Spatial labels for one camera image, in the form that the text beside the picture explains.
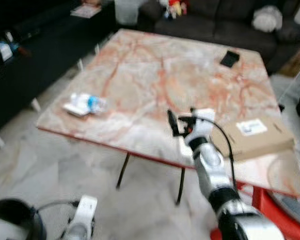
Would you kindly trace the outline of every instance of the tile floor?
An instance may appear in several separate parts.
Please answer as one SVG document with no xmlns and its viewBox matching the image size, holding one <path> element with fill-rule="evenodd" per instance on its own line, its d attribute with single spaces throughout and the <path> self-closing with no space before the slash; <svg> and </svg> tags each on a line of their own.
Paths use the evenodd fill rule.
<svg viewBox="0 0 300 240">
<path fill-rule="evenodd" d="M 92 58 L 89 54 L 83 64 Z M 77 68 L 72 67 L 37 98 L 42 110 L 77 73 Z M 271 83 L 277 99 L 286 107 L 282 117 L 295 133 L 300 150 L 300 118 L 295 110 L 300 97 L 300 75 L 296 80 L 274 75 Z M 216 218 L 200 193 L 194 171 L 185 173 L 179 207 L 174 201 L 181 171 L 136 157 L 129 161 L 117 191 L 124 153 L 39 131 L 35 128 L 38 117 L 30 107 L 25 108 L 0 130 L 6 142 L 0 149 L 0 199 L 17 197 L 37 207 L 83 194 L 95 196 L 98 206 L 93 239 L 209 239 Z M 68 206 L 42 212 L 48 240 L 61 234 L 73 213 Z"/>
</svg>

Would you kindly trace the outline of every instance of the white robot part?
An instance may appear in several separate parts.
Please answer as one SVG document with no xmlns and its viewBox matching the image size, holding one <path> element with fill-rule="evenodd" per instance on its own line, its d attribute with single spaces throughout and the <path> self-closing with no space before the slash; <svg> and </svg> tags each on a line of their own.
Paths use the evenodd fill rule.
<svg viewBox="0 0 300 240">
<path fill-rule="evenodd" d="M 204 118 L 210 121 L 215 120 L 215 111 L 211 108 L 195 109 L 192 115 L 197 118 Z M 189 146 L 189 143 L 196 138 L 200 138 L 202 136 L 210 136 L 213 128 L 214 125 L 210 122 L 197 119 L 195 121 L 192 133 L 184 138 L 185 144 Z"/>
<path fill-rule="evenodd" d="M 67 227 L 63 240 L 90 240 L 92 235 L 92 221 L 97 209 L 98 200 L 83 195 L 73 220 Z"/>
</svg>

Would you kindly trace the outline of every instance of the marble table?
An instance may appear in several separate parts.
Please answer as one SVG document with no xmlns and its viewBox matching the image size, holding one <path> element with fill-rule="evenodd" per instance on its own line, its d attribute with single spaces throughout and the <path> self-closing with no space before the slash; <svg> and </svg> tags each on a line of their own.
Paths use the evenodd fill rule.
<svg viewBox="0 0 300 240">
<path fill-rule="evenodd" d="M 240 54 L 232 68 L 219 64 L 227 50 Z M 62 108 L 72 93 L 106 98 L 109 110 L 74 117 Z M 182 168 L 182 183 L 185 168 L 193 166 L 182 158 L 166 112 L 188 112 L 191 106 L 213 108 L 221 125 L 260 115 L 280 118 L 259 53 L 120 30 L 40 116 L 37 127 L 127 152 L 121 174 L 130 155 Z M 226 167 L 230 176 L 228 161 Z M 239 182 L 300 196 L 300 172 L 292 151 L 236 162 L 234 169 Z"/>
</svg>

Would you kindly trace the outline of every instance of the black cable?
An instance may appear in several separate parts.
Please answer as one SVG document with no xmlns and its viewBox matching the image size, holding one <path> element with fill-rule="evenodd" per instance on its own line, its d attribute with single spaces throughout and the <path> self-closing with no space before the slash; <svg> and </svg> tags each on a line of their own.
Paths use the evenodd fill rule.
<svg viewBox="0 0 300 240">
<path fill-rule="evenodd" d="M 225 140 L 226 140 L 226 143 L 228 145 L 228 148 L 229 148 L 229 158 L 230 158 L 230 163 L 231 163 L 231 175 L 232 175 L 232 183 L 233 183 L 233 187 L 234 187 L 234 190 L 236 192 L 238 192 L 238 189 L 237 189 L 237 184 L 236 184 L 236 177 L 235 177 L 235 168 L 234 168 L 234 155 L 233 155 L 233 152 L 232 152 L 232 147 L 231 147 L 231 144 L 230 144 L 230 141 L 229 141 L 229 138 L 227 137 L 225 131 L 223 130 L 223 128 L 218 125 L 217 123 L 215 123 L 214 121 L 211 121 L 207 118 L 204 118 L 204 117 L 199 117 L 199 116 L 192 116 L 196 119 L 200 119 L 202 121 L 207 121 L 208 123 L 211 123 L 213 124 L 214 126 L 216 126 L 222 133 L 222 135 L 224 136 Z"/>
<path fill-rule="evenodd" d="M 42 221 L 42 218 L 41 218 L 41 215 L 36 212 L 37 216 L 38 216 L 38 221 L 39 221 L 39 224 L 40 224 L 40 240 L 44 240 L 45 237 L 44 237 L 44 222 Z"/>
<path fill-rule="evenodd" d="M 46 209 L 46 208 L 50 208 L 50 207 L 53 207 L 55 205 L 71 205 L 73 206 L 74 208 L 77 208 L 78 205 L 79 205 L 79 200 L 75 200 L 75 201 L 70 201 L 70 200 L 57 200 L 57 201 L 52 201 L 52 202 L 49 202 L 45 205 L 42 205 L 40 207 L 37 208 L 37 212 L 43 210 L 43 209 Z"/>
</svg>

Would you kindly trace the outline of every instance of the white label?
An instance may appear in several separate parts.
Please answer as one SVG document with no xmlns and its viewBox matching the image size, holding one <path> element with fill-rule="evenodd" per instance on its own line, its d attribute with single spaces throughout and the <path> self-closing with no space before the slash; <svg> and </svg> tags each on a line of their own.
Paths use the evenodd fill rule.
<svg viewBox="0 0 300 240">
<path fill-rule="evenodd" d="M 264 133 L 268 130 L 258 118 L 250 121 L 238 122 L 236 127 L 240 130 L 243 136 L 256 135 Z"/>
<path fill-rule="evenodd" d="M 74 219 L 81 222 L 90 223 L 95 215 L 98 200 L 92 196 L 83 195 L 76 212 Z"/>
</svg>

